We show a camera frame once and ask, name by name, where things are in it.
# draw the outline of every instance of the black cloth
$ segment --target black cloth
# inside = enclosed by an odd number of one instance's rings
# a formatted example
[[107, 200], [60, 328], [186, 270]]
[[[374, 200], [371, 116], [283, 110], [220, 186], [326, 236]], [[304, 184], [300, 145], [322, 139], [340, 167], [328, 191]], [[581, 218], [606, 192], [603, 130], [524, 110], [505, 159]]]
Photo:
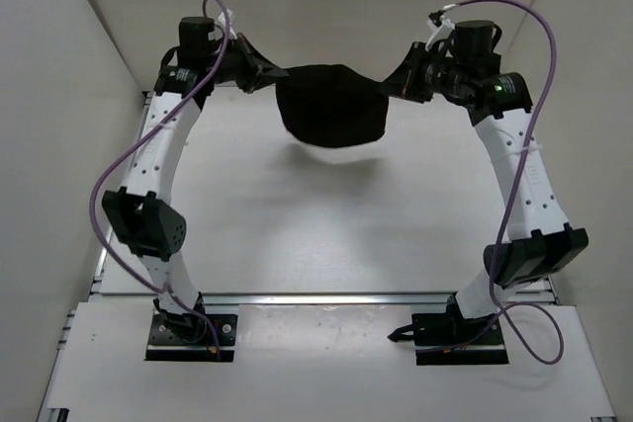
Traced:
[[286, 130], [297, 140], [327, 148], [374, 142], [385, 134], [389, 98], [380, 83], [342, 64], [289, 68], [276, 84]]

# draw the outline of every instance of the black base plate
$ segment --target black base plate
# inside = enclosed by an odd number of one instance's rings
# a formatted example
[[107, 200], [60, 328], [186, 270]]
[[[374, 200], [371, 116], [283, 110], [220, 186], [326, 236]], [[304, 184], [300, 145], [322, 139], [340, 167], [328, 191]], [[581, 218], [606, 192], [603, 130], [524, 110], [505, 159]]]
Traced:
[[[151, 327], [147, 338], [145, 359], [147, 361], [195, 361], [209, 363], [230, 363], [234, 358], [234, 350], [226, 347], [235, 346], [237, 335], [237, 315], [208, 314], [218, 332], [220, 341], [220, 357], [213, 348], [213, 342], [202, 339], [197, 343], [185, 342], [165, 328], [162, 316], [155, 313], [151, 319]], [[223, 327], [230, 325], [230, 332], [224, 333]]]
[[[445, 313], [415, 313], [413, 324], [416, 328], [423, 328], [425, 325], [436, 327], [445, 318]], [[487, 322], [483, 321], [481, 324], [471, 325], [459, 335], [452, 335], [449, 332], [416, 331], [415, 346], [435, 348], [460, 344], [477, 336], [486, 324]], [[507, 365], [509, 360], [501, 328], [496, 324], [465, 349], [446, 353], [441, 351], [424, 353], [416, 350], [415, 363], [418, 366]]]

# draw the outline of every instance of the purple cable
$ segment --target purple cable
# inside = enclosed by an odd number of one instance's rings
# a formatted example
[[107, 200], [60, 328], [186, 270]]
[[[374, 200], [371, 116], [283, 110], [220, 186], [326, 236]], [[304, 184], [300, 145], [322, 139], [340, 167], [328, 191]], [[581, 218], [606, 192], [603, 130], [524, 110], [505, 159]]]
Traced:
[[[203, 13], [205, 15], [205, 17], [207, 17], [207, 3], [210, 0], [203, 0]], [[229, 22], [229, 17], [228, 17], [228, 8], [226, 7], [225, 3], [222, 0], [213, 0], [215, 1], [219, 6], [220, 9], [222, 10], [223, 14], [225, 14], [225, 19], [227, 22]], [[90, 224], [92, 226], [92, 230], [94, 231], [94, 233], [97, 236], [97, 239], [99, 239], [99, 242], [101, 243], [101, 245], [104, 247], [104, 249], [106, 249], [106, 251], [108, 252], [108, 254], [110, 254], [112, 256], [112, 258], [117, 261], [117, 263], [128, 273], [130, 274], [132, 277], [135, 278], [135, 280], [137, 280], [138, 282], [140, 282], [143, 286], [147, 287], [148, 289], [150, 289], [152, 292], [155, 292], [159, 295], [164, 294], [165, 292], [169, 292], [169, 294], [171, 295], [171, 297], [173, 298], [173, 300], [176, 302], [176, 304], [178, 306], [180, 306], [183, 310], [191, 313], [194, 316], [197, 316], [198, 318], [201, 318], [205, 321], [206, 325], [209, 327], [209, 330], [211, 331], [211, 334], [213, 335], [213, 340], [214, 340], [214, 346], [217, 348], [218, 350], [218, 356], [220, 355], [220, 345], [219, 345], [219, 340], [218, 340], [218, 333], [216, 332], [216, 328], [214, 327], [213, 323], [211, 322], [211, 320], [209, 318], [207, 318], [206, 315], [195, 311], [193, 308], [189, 308], [188, 306], [186, 306], [182, 300], [180, 300], [180, 298], [178, 298], [176, 295], [173, 294], [173, 291], [171, 289], [171, 284], [169, 284], [169, 281], [167, 281], [165, 283], [165, 287], [164, 288], [159, 288], [157, 286], [155, 286], [154, 284], [152, 284], [151, 282], [149, 282], [147, 279], [145, 279], [141, 274], [139, 274], [137, 271], [135, 271], [132, 266], [130, 266], [130, 264], [128, 264], [126, 261], [124, 261], [124, 259], [119, 255], [119, 253], [117, 253], [117, 251], [115, 250], [115, 248], [113, 246], [110, 245], [110, 243], [108, 242], [108, 239], [106, 238], [106, 235], [104, 234], [104, 232], [101, 230], [101, 228], [99, 227], [99, 220], [97, 219], [97, 198], [99, 196], [99, 191], [101, 190], [101, 187], [103, 186], [103, 184], [106, 182], [106, 180], [108, 179], [108, 177], [110, 175], [112, 175], [112, 173], [119, 167], [121, 166], [130, 156], [132, 156], [137, 150], [139, 150], [141, 147], [143, 147], [146, 143], [148, 143], [153, 137], [156, 136], [156, 134], [158, 133], [159, 130], [161, 130], [163, 128], [164, 125], [166, 125], [167, 123], [169, 123], [171, 121], [171, 119], [173, 117], [175, 117], [176, 115], [178, 115], [180, 113], [180, 111], [187, 105], [187, 103], [196, 95], [198, 94], [198, 92], [205, 87], [205, 85], [211, 81], [211, 79], [216, 75], [216, 73], [218, 72], [218, 69], [220, 68], [220, 64], [222, 63], [223, 59], [225, 58], [225, 54], [226, 54], [226, 49], [228, 48], [228, 41], [229, 41], [229, 37], [228, 35], [224, 35], [223, 41], [222, 41], [222, 45], [220, 46], [220, 51], [218, 52], [218, 58], [216, 59], [216, 62], [214, 63], [213, 67], [211, 68], [211, 71], [209, 71], [209, 73], [207, 74], [207, 76], [205, 76], [203, 78], [203, 80], [198, 83], [198, 85], [196, 85], [196, 87], [194, 89], [192, 89], [189, 94], [187, 94], [182, 101], [180, 101], [180, 103], [178, 103], [176, 105], [176, 107], [173, 109], [173, 111], [171, 111], [169, 114], [167, 114], [162, 121], [160, 121], [160, 123], [158, 123], [158, 125], [153, 128], [152, 130], [150, 130], [146, 135], [144, 135], [137, 143], [135, 143], [130, 149], [128, 149], [127, 151], [125, 151], [119, 158], [117, 158], [108, 168], [106, 168], [106, 170], [101, 174], [101, 176], [97, 179], [97, 182], [95, 183], [95, 186], [92, 189], [92, 192], [90, 193], [90, 202], [89, 202], [89, 212], [90, 212]]]
[[[549, 46], [550, 46], [550, 55], [551, 55], [550, 67], [547, 72], [547, 79], [545, 80], [543, 91], [541, 93], [541, 96], [538, 98], [538, 101], [536, 102], [536, 106], [534, 107], [534, 110], [532, 111], [532, 118], [530, 119], [530, 122], [527, 126], [527, 131], [525, 132], [525, 139], [523, 140], [523, 149], [521, 150], [521, 153], [520, 153], [518, 166], [516, 169], [516, 175], [514, 176], [514, 181], [512, 182], [512, 188], [510, 189], [509, 196], [507, 197], [507, 205], [505, 206], [505, 212], [503, 213], [503, 218], [501, 219], [501, 225], [499, 226], [498, 233], [497, 233], [497, 240], [495, 242], [495, 247], [493, 249], [493, 259], [491, 262], [491, 270], [490, 270], [491, 278], [490, 278], [489, 292], [490, 292], [493, 303], [499, 308], [499, 312], [491, 318], [491, 321], [488, 323], [486, 328], [484, 328], [475, 338], [467, 341], [466, 343], [451, 345], [451, 346], [443, 346], [443, 347], [438, 347], [438, 348], [428, 348], [428, 349], [419, 350], [419, 351], [422, 353], [431, 353], [431, 352], [437, 352], [437, 351], [450, 351], [450, 350], [455, 350], [459, 348], [464, 348], [470, 345], [471, 343], [474, 343], [476, 340], [478, 340], [484, 334], [486, 334], [486, 332], [490, 330], [490, 328], [495, 323], [497, 323], [497, 321], [503, 315], [505, 319], [507, 320], [507, 323], [512, 328], [512, 330], [514, 330], [514, 333], [516, 334], [521, 344], [527, 350], [527, 352], [539, 363], [552, 366], [552, 365], [556, 365], [563, 359], [563, 354], [565, 352], [565, 339], [563, 337], [563, 332], [558, 322], [549, 311], [547, 311], [543, 306], [537, 303], [516, 302], [516, 303], [510, 303], [507, 305], [504, 305], [503, 303], [501, 303], [498, 300], [497, 296], [495, 295], [495, 277], [497, 276], [497, 272], [499, 270], [499, 265], [500, 265], [499, 251], [501, 248], [501, 243], [503, 241], [503, 236], [505, 235], [505, 230], [507, 229], [507, 225], [510, 220], [512, 207], [514, 206], [514, 202], [516, 201], [516, 195], [518, 193], [518, 187], [519, 187], [521, 175], [523, 174], [523, 170], [525, 169], [525, 162], [527, 161], [527, 154], [529, 153], [528, 147], [530, 145], [530, 138], [532, 136], [532, 133], [534, 132], [534, 128], [536, 126], [536, 121], [538, 120], [538, 116], [539, 114], [541, 114], [541, 110], [543, 109], [543, 105], [545, 104], [545, 99], [547, 99], [547, 96], [550, 92], [550, 88], [552, 87], [552, 82], [554, 81], [554, 74], [556, 72], [556, 63], [558, 60], [558, 51], [556, 49], [556, 39], [554, 38], [554, 32], [552, 32], [552, 28], [550, 27], [550, 25], [547, 23], [547, 21], [545, 20], [545, 18], [543, 18], [541, 14], [536, 12], [530, 6], [525, 5], [521, 2], [517, 2], [515, 0], [467, 0], [466, 2], [460, 2], [456, 4], [456, 6], [462, 7], [465, 5], [479, 4], [479, 3], [484, 3], [484, 2], [486, 3], [496, 2], [496, 3], [501, 3], [501, 4], [512, 5], [514, 7], [518, 7], [519, 9], [527, 12], [532, 17], [534, 17], [543, 26], [543, 29], [545, 30], [545, 33], [547, 34], [547, 39], [549, 41]], [[527, 343], [527, 341], [525, 340], [525, 337], [521, 334], [520, 330], [516, 327], [516, 324], [512, 321], [512, 319], [510, 318], [510, 315], [507, 312], [508, 310], [516, 306], [530, 306], [532, 308], [536, 308], [537, 310], [543, 312], [545, 316], [547, 316], [549, 320], [552, 322], [552, 324], [554, 325], [554, 329], [556, 330], [558, 340], [559, 340], [559, 352], [553, 360], [545, 360], [541, 358], [539, 355], [537, 355], [536, 352], [529, 345], [529, 343]]]

